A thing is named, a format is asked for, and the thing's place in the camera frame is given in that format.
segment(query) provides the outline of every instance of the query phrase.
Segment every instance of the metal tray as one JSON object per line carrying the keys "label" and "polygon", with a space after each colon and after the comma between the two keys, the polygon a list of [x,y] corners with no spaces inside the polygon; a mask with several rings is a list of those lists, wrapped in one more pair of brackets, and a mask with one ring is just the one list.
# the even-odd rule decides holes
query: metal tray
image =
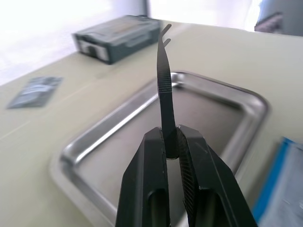
{"label": "metal tray", "polygon": [[[266,101],[193,73],[171,76],[176,123],[199,130],[236,173],[266,116]],[[54,157],[54,181],[94,226],[114,226],[123,173],[143,135],[160,125],[153,81]],[[186,226],[178,160],[168,160],[168,178],[171,226]]]}

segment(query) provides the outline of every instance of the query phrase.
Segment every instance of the plastic case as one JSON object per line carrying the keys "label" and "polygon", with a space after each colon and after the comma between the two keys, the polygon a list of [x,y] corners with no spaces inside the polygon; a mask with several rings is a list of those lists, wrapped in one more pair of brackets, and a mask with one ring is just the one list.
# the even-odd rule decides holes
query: plastic case
{"label": "plastic case", "polygon": [[140,16],[124,16],[73,34],[77,49],[106,64],[158,41],[160,21]]}

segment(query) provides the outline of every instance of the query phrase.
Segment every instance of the beige table surface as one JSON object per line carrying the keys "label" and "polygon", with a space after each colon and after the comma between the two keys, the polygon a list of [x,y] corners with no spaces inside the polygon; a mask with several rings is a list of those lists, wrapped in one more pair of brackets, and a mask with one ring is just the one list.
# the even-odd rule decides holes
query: beige table surface
{"label": "beige table surface", "polygon": [[[302,141],[303,38],[174,24],[167,53],[187,70],[261,94],[272,106],[237,175],[244,195],[281,136]],[[64,77],[44,108],[6,106],[37,76]],[[49,175],[52,155],[156,76],[156,45],[107,66],[75,53],[0,87],[0,226],[91,226]]]}

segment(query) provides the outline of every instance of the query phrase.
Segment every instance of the stainless steel tray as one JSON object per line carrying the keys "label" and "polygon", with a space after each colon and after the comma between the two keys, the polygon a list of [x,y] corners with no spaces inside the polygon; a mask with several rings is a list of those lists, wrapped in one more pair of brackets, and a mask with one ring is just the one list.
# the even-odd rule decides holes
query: stainless steel tray
{"label": "stainless steel tray", "polygon": [[[268,106],[259,95],[188,72],[172,73],[177,124],[199,130],[236,173]],[[95,226],[114,226],[122,175],[143,135],[160,126],[156,81],[53,159],[55,182]],[[172,226],[186,226],[178,160],[168,160]]]}

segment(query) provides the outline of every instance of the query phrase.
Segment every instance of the gray packet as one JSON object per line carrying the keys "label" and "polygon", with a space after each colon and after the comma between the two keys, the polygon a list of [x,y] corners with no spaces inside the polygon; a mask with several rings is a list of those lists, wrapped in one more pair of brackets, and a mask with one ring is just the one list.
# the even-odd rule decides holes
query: gray packet
{"label": "gray packet", "polygon": [[8,109],[44,106],[61,81],[62,78],[59,77],[32,78],[10,102]]}

